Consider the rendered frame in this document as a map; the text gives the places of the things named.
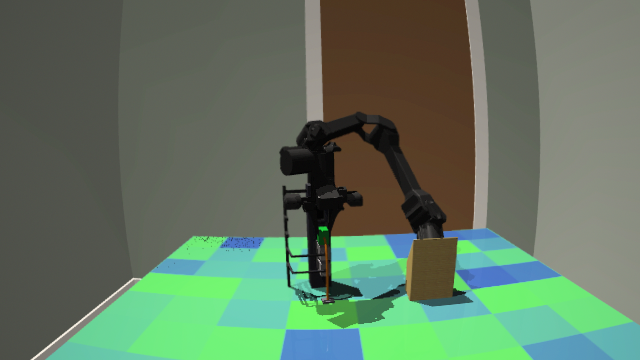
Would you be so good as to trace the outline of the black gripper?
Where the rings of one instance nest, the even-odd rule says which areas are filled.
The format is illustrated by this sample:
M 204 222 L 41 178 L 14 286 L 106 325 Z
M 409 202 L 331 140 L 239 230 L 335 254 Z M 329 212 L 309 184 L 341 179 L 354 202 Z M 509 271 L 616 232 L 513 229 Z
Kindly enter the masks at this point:
M 315 180 L 320 180 L 320 184 L 328 184 L 328 180 L 334 180 L 334 171 L 327 173 L 315 173 L 310 172 L 311 178 L 311 197 L 301 197 L 300 194 L 285 194 L 283 197 L 284 200 L 284 209 L 285 210 L 298 210 L 301 205 L 304 212 L 308 212 L 314 228 L 316 230 L 317 235 L 319 234 L 318 220 L 317 220 L 317 210 L 315 208 L 316 201 L 312 201 L 312 188 Z M 359 207 L 363 206 L 363 196 L 357 191 L 347 191 L 347 203 L 351 207 Z M 344 203 L 339 203 L 338 209 L 329 209 L 328 212 L 328 230 L 329 234 L 333 228 L 335 219 L 340 211 L 343 211 L 345 208 L 343 207 Z

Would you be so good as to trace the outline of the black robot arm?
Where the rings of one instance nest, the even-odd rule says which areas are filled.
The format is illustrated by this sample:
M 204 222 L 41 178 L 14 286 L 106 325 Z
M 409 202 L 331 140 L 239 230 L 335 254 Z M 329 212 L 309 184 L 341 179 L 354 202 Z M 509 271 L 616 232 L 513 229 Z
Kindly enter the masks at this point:
M 377 125 L 368 134 L 362 129 L 364 124 Z M 417 234 L 417 239 L 444 238 L 442 224 L 446 222 L 446 215 L 431 194 L 420 188 L 399 146 L 399 134 L 393 122 L 380 115 L 357 112 L 326 123 L 321 120 L 307 122 L 296 138 L 298 146 L 282 146 L 280 149 L 281 172 L 286 176 L 333 172 L 334 152 L 342 149 L 335 142 L 324 144 L 353 132 L 386 156 L 405 195 L 402 211 Z M 336 187 L 333 179 L 328 181 L 328 184 L 314 181 L 312 201 L 316 201 L 319 210 L 335 210 L 339 208 L 339 203 L 347 201 L 347 188 Z

